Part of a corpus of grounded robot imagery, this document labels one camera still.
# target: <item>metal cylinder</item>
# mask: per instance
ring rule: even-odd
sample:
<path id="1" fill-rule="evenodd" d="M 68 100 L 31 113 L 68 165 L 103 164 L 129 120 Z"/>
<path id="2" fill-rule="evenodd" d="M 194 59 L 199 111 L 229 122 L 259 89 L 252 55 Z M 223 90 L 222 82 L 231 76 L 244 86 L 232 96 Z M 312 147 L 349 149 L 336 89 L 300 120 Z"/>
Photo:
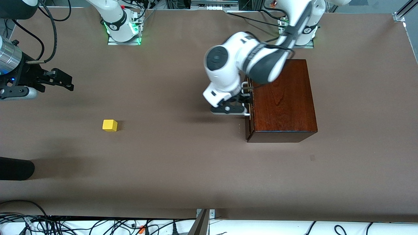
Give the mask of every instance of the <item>metal cylinder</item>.
<path id="1" fill-rule="evenodd" d="M 35 171 L 29 160 L 0 157 L 0 180 L 27 180 Z"/>
<path id="2" fill-rule="evenodd" d="M 10 42 L 9 39 L 1 36 L 0 41 L 0 75 L 14 70 L 22 59 L 22 51 Z"/>

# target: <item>wood grain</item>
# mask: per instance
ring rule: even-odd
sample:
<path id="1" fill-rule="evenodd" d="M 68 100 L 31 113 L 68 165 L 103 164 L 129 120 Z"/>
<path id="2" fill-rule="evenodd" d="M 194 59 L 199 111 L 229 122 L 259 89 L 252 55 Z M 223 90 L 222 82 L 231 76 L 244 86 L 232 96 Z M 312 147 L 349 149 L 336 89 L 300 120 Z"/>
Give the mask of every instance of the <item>wood grain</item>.
<path id="1" fill-rule="evenodd" d="M 252 119 L 249 125 L 250 133 L 292 132 L 291 135 L 280 134 L 279 140 L 284 138 L 285 142 L 293 142 L 294 139 L 286 135 L 318 131 L 306 60 L 287 60 L 274 82 L 253 90 Z"/>

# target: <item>wire bundle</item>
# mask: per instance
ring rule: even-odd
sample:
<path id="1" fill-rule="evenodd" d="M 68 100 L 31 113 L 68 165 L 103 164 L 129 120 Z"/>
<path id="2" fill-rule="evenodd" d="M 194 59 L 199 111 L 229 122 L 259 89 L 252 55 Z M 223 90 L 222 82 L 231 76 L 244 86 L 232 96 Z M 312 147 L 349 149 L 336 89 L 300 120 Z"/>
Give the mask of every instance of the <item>wire bundle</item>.
<path id="1" fill-rule="evenodd" d="M 30 203 L 35 205 L 41 212 L 42 212 L 42 216 L 37 216 L 37 215 L 23 215 L 20 213 L 16 213 L 16 212 L 0 212 L 0 225 L 7 223 L 7 222 L 21 222 L 20 220 L 24 219 L 25 221 L 25 228 L 22 230 L 22 232 L 20 233 L 20 235 L 25 235 L 26 231 L 29 231 L 30 234 L 32 235 L 33 232 L 42 232 L 45 235 L 64 235 L 64 233 L 69 234 L 69 235 L 78 235 L 77 233 L 75 233 L 75 231 L 78 230 L 84 230 L 84 231 L 89 231 L 89 235 L 92 235 L 93 229 L 103 225 L 104 223 L 110 221 L 110 219 L 107 220 L 99 220 L 97 221 L 95 224 L 93 224 L 92 227 L 90 228 L 70 228 L 69 226 L 65 225 L 65 221 L 60 221 L 61 218 L 59 217 L 53 217 L 53 216 L 48 216 L 45 212 L 45 210 L 39 206 L 37 203 L 32 202 L 32 201 L 28 201 L 28 200 L 10 200 L 10 201 L 5 201 L 0 203 L 0 205 L 2 204 L 6 204 L 6 203 L 11 203 L 11 202 L 24 202 L 24 203 Z M 118 220 L 117 218 L 114 218 L 114 223 L 112 226 L 110 226 L 104 233 L 103 235 L 114 235 L 115 231 L 117 229 L 124 229 L 126 231 L 129 232 L 130 235 L 134 235 L 136 233 L 138 233 L 140 230 L 145 229 L 147 235 L 153 235 L 155 233 L 157 233 L 157 235 L 160 234 L 160 230 L 166 226 L 169 226 L 171 224 L 174 224 L 176 222 L 180 222 L 180 221 L 184 221 L 184 220 L 194 220 L 194 218 L 191 219 L 180 219 L 180 220 L 173 220 L 173 222 L 170 222 L 168 224 L 165 224 L 163 226 L 159 226 L 159 225 L 149 225 L 149 223 L 152 220 L 147 220 L 144 226 L 140 226 L 137 227 L 137 223 L 135 221 L 134 224 L 132 224 L 132 226 L 127 225 L 126 223 L 129 220 Z M 33 227 L 33 223 L 34 222 L 38 222 L 36 229 L 34 229 Z M 155 229 L 151 234 L 149 233 L 149 228 L 150 227 L 157 227 L 157 229 Z"/>

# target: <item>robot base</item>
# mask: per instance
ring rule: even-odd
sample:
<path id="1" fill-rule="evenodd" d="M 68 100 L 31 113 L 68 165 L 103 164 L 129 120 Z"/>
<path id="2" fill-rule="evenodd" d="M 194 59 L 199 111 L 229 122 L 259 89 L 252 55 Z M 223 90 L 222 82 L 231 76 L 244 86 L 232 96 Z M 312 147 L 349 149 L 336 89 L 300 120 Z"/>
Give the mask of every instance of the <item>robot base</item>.
<path id="1" fill-rule="evenodd" d="M 137 12 L 133 12 L 134 17 L 138 17 L 138 13 Z M 110 35 L 109 38 L 107 40 L 107 44 L 108 45 L 127 45 L 127 46 L 137 46 L 137 45 L 141 45 L 141 41 L 142 41 L 142 32 L 144 30 L 144 20 L 145 20 L 145 14 L 143 14 L 143 16 L 135 21 L 133 21 L 132 24 L 132 30 L 137 31 L 138 34 L 136 34 L 133 38 L 131 38 L 130 40 L 126 41 L 126 42 L 118 42 L 116 40 L 114 40 Z"/>
<path id="2" fill-rule="evenodd" d="M 287 26 L 289 24 L 289 21 L 286 19 L 286 17 L 282 17 L 280 20 L 277 20 L 277 24 L 280 26 Z M 284 28 L 279 27 L 279 35 L 283 34 Z M 311 39 L 307 44 L 305 45 L 295 45 L 294 48 L 308 48 L 313 49 L 314 48 L 314 40 Z"/>

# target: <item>black cable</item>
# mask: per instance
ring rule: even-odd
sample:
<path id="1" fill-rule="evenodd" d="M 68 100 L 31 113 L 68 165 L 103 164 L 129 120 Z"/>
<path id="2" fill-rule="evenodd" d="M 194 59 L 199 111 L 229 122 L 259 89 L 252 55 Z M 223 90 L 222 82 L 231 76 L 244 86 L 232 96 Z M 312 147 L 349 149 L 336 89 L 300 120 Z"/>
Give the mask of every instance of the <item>black cable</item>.
<path id="1" fill-rule="evenodd" d="M 176 225 L 175 220 L 173 220 L 173 234 L 172 235 L 178 235 L 177 225 Z"/>
<path id="2" fill-rule="evenodd" d="M 171 224 L 173 224 L 173 223 L 175 223 L 175 222 L 180 222 L 180 221 L 185 221 L 185 220 L 195 220 L 195 219 L 181 219 L 181 220 L 174 220 L 173 222 L 171 222 L 171 223 L 168 223 L 168 224 L 166 224 L 166 225 L 163 225 L 163 226 L 161 226 L 161 227 L 159 227 L 156 231 L 154 231 L 154 232 L 152 232 L 150 235 L 153 235 L 154 233 L 156 233 L 156 232 L 158 232 L 158 234 L 160 234 L 160 229 L 162 229 L 163 227 L 167 227 L 167 226 L 169 226 L 169 225 L 171 225 Z"/>
<path id="3" fill-rule="evenodd" d="M 117 225 L 117 224 L 119 224 L 121 221 L 117 221 L 117 223 L 115 223 L 113 226 L 111 226 L 108 230 L 106 230 L 104 233 L 103 233 L 103 235 L 106 235 L 106 233 L 107 232 L 109 232 L 110 230 L 113 230 L 114 228 L 115 228 L 115 226 Z"/>
<path id="4" fill-rule="evenodd" d="M 335 225 L 334 226 L 334 231 L 335 231 L 335 233 L 336 234 L 338 234 L 338 235 L 343 235 L 343 234 L 341 234 L 341 233 L 339 233 L 338 231 L 337 231 L 337 228 L 341 228 L 342 229 L 342 231 L 344 232 L 344 235 L 347 235 L 347 233 L 345 232 L 345 229 L 341 226 L 341 225 Z"/>
<path id="5" fill-rule="evenodd" d="M 19 235 L 25 235 L 28 228 L 25 226 L 23 230 L 19 233 Z"/>
<path id="6" fill-rule="evenodd" d="M 36 40 L 38 40 L 38 42 L 41 44 L 41 53 L 39 54 L 39 56 L 36 58 L 36 60 L 39 60 L 42 56 L 43 53 L 45 51 L 45 45 L 43 44 L 42 40 L 40 38 L 38 38 L 35 34 L 29 32 L 29 30 L 25 29 L 23 26 L 21 26 L 16 20 L 12 20 L 15 25 L 17 25 L 19 28 L 21 28 L 23 31 L 27 32 L 30 36 L 34 37 Z"/>
<path id="7" fill-rule="evenodd" d="M 368 226 L 367 226 L 367 228 L 366 228 L 366 235 L 369 235 L 369 228 L 370 228 L 370 226 L 373 224 L 373 222 L 371 222 Z"/>
<path id="8" fill-rule="evenodd" d="M 62 19 L 62 20 L 57 20 L 57 19 L 54 19 L 54 21 L 59 21 L 59 22 L 62 22 L 62 21 L 66 21 L 66 20 L 68 20 L 68 18 L 70 18 L 70 16 L 71 16 L 71 3 L 70 3 L 70 0 L 67 0 L 68 1 L 68 15 L 67 15 L 67 17 L 65 17 L 64 19 Z M 46 17 L 49 17 L 49 15 L 48 14 L 46 14 L 42 9 L 41 9 L 41 7 L 38 7 L 38 9 L 46 16 Z"/>
<path id="9" fill-rule="evenodd" d="M 142 12 L 142 14 L 141 14 L 140 16 L 138 16 L 137 18 L 133 19 L 134 21 L 135 21 L 135 20 L 137 20 L 137 19 L 141 19 L 141 17 L 143 17 L 143 16 L 144 16 L 144 14 L 145 14 L 145 9 L 143 9 L 142 11 L 143 11 L 143 12 Z"/>
<path id="10" fill-rule="evenodd" d="M 131 0 L 131 2 L 129 3 L 129 2 L 127 2 L 126 0 L 122 0 L 122 2 L 127 3 L 127 4 L 130 4 L 130 5 L 132 5 L 132 6 L 137 6 L 137 7 L 139 7 L 139 8 L 145 9 L 145 7 L 143 7 L 143 6 L 139 5 L 138 1 L 133 1 L 133 0 Z"/>
<path id="11" fill-rule="evenodd" d="M 147 228 L 148 228 L 148 227 L 152 227 L 152 226 L 157 226 L 157 228 L 158 228 L 158 229 L 156 230 L 156 231 L 157 231 L 157 235 L 160 235 L 160 229 L 161 229 L 161 228 L 160 228 L 160 226 L 158 226 L 158 225 L 149 225 L 149 226 L 147 226 Z"/>
<path id="12" fill-rule="evenodd" d="M 93 228 L 94 228 L 94 226 L 95 226 L 95 225 L 97 225 L 97 223 L 98 223 L 98 222 L 96 222 L 96 223 L 93 225 L 93 227 L 90 229 L 89 235 L 91 235 L 91 234 L 92 234 L 92 232 L 93 232 Z"/>
<path id="13" fill-rule="evenodd" d="M 78 231 L 78 230 L 90 230 L 91 231 L 95 227 L 98 227 L 98 226 L 100 226 L 102 224 L 105 224 L 106 222 L 107 222 L 107 220 L 99 220 L 95 224 L 93 224 L 93 226 L 90 227 L 90 228 L 75 228 L 75 229 L 68 229 L 68 227 L 64 225 L 64 222 L 62 222 L 62 223 L 57 222 L 57 223 L 60 224 L 61 226 L 67 227 L 66 230 L 60 229 L 60 232 L 64 232 L 64 233 L 68 233 L 68 234 L 73 234 L 74 235 L 74 234 L 76 234 L 74 231 Z"/>
<path id="14" fill-rule="evenodd" d="M 270 16 L 271 18 L 273 18 L 273 19 L 275 19 L 275 20 L 280 20 L 280 17 L 276 17 L 276 16 L 274 16 L 274 15 L 272 15 L 272 14 L 270 14 L 270 12 L 268 12 L 268 11 L 266 11 L 266 10 L 264 10 L 264 9 L 261 9 L 261 10 L 259 10 L 260 12 L 264 12 L 264 13 L 266 13 L 268 16 Z"/>
<path id="15" fill-rule="evenodd" d="M 38 2 L 43 6 L 43 8 L 45 8 L 45 10 L 46 10 L 46 12 L 48 13 L 48 16 L 49 16 L 49 19 L 51 20 L 51 23 L 52 23 L 52 29 L 53 29 L 53 31 L 54 31 L 54 48 L 53 48 L 53 50 L 52 50 L 52 53 L 51 53 L 51 55 L 46 59 L 46 60 L 44 60 L 43 62 L 44 63 L 47 63 L 47 62 L 49 62 L 50 60 L 52 60 L 52 58 L 55 56 L 55 53 L 56 53 L 56 46 L 57 46 L 57 43 L 58 43 L 58 37 L 57 37 L 57 34 L 56 34 L 56 26 L 55 26 L 55 21 L 54 21 L 54 18 L 52 17 L 52 15 L 51 15 L 51 12 L 49 11 L 49 9 L 48 9 L 48 7 L 45 5 L 45 3 L 43 3 L 42 2 L 42 0 L 38 0 Z"/>
<path id="16" fill-rule="evenodd" d="M 150 231 L 148 229 L 148 223 L 151 222 L 149 220 L 147 220 L 147 222 L 145 223 L 145 235 L 150 235 Z"/>
<path id="17" fill-rule="evenodd" d="M 249 31 L 245 31 L 244 33 L 248 33 L 248 34 L 250 34 L 253 38 L 255 38 L 257 41 L 260 41 L 260 39 L 258 39 L 258 37 L 257 37 L 255 34 L 253 34 L 253 33 L 249 32 Z"/>
<path id="18" fill-rule="evenodd" d="M 37 203 L 35 203 L 33 201 L 16 199 L 16 200 L 9 200 L 9 201 L 5 201 L 5 202 L 0 202 L 0 205 L 5 204 L 5 203 L 9 203 L 9 202 L 27 202 L 27 203 L 31 203 L 31 204 L 35 205 L 38 209 L 40 209 L 42 214 L 45 217 L 48 217 L 48 215 L 46 215 L 45 210 L 40 205 L 38 205 Z"/>
<path id="19" fill-rule="evenodd" d="M 279 37 L 275 37 L 275 38 L 269 39 L 269 40 L 264 41 L 264 42 L 272 42 L 272 41 L 276 41 L 277 39 L 279 39 Z"/>
<path id="20" fill-rule="evenodd" d="M 119 225 L 118 226 L 114 226 L 113 227 L 113 229 L 112 229 L 112 231 L 110 232 L 110 235 L 113 235 L 114 233 L 115 233 L 115 231 L 116 231 L 116 229 L 117 228 L 119 228 L 119 227 L 121 227 L 124 223 L 126 223 L 127 222 L 127 220 L 125 220 L 124 222 L 122 222 L 122 220 L 119 220 Z"/>
<path id="21" fill-rule="evenodd" d="M 241 18 L 244 18 L 244 19 L 247 19 L 247 20 L 252 20 L 252 21 L 255 21 L 255 22 L 263 23 L 263 24 L 266 24 L 266 25 L 272 25 L 272 26 L 276 26 L 276 27 L 280 27 L 280 28 L 286 28 L 286 26 L 282 26 L 282 25 L 278 25 L 278 24 L 272 24 L 272 23 L 267 23 L 267 22 L 264 22 L 264 21 L 251 19 L 251 18 L 242 16 L 242 15 L 233 14 L 233 13 L 230 13 L 230 12 L 227 12 L 227 14 L 228 15 L 238 16 L 238 17 L 241 17 Z"/>
<path id="22" fill-rule="evenodd" d="M 309 226 L 309 229 L 308 229 L 308 232 L 307 233 L 305 233 L 305 235 L 309 235 L 310 233 L 311 233 L 311 230 L 312 230 L 312 227 L 314 226 L 314 224 L 316 223 L 316 221 L 314 221 L 310 226 Z"/>
<path id="23" fill-rule="evenodd" d="M 284 47 L 284 46 L 277 46 L 277 45 L 267 44 L 265 47 L 269 48 L 269 49 L 282 49 L 282 50 L 290 51 L 290 52 L 292 52 L 292 54 L 291 54 L 289 59 L 293 59 L 293 57 L 296 55 L 296 52 L 293 49 L 287 48 L 287 47 Z"/>
<path id="24" fill-rule="evenodd" d="M 6 26 L 6 28 L 3 30 L 3 34 L 6 33 L 6 38 L 9 36 L 9 27 L 7 26 L 7 21 L 9 19 L 4 19 L 4 25 Z"/>
<path id="25" fill-rule="evenodd" d="M 9 28 L 9 26 L 7 25 L 7 21 L 8 21 L 8 20 L 9 20 L 9 19 L 6 19 L 6 21 L 5 21 L 6 28 L 7 28 L 8 30 L 13 30 L 13 29 Z"/>

